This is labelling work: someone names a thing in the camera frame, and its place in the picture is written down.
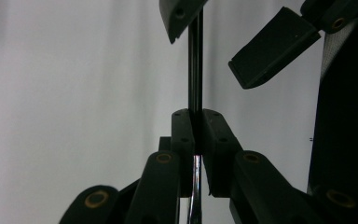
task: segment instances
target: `metal rod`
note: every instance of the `metal rod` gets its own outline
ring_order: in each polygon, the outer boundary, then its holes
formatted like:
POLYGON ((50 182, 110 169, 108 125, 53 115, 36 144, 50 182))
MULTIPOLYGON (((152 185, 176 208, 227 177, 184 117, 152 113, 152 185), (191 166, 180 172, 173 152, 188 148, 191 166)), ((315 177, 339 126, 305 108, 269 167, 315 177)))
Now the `metal rod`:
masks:
POLYGON ((203 12, 188 26, 188 110, 196 140, 193 166, 193 192, 188 201, 187 224, 202 223, 201 151, 199 146, 202 119, 202 17, 203 12))

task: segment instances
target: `white wall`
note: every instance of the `white wall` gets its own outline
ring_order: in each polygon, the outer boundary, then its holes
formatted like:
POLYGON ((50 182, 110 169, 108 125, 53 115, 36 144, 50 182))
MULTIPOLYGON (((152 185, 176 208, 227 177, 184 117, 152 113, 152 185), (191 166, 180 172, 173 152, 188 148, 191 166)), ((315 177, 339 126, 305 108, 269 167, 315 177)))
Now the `white wall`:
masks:
MULTIPOLYGON (((227 66, 282 6, 301 4, 207 3, 204 107, 305 190, 323 41, 256 89, 227 66)), ((0 0, 0 223, 57 223, 83 189, 139 178, 187 106, 186 41, 170 45, 158 0, 0 0)), ((233 223, 228 200, 203 192, 204 223, 233 223)))

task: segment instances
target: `white backdrop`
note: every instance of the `white backdrop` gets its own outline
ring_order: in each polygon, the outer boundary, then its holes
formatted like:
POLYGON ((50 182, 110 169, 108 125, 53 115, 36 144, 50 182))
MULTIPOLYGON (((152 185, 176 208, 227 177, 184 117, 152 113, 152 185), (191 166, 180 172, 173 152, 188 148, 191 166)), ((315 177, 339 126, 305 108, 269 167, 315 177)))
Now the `white backdrop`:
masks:
MULTIPOLYGON (((227 66, 282 6, 302 3, 206 4, 204 107, 305 190, 323 41, 256 89, 227 66)), ((169 43, 158 0, 0 0, 0 224, 58 223, 82 190, 139 178, 187 106, 186 42, 169 43)), ((228 200, 203 193, 204 223, 233 223, 228 200)))

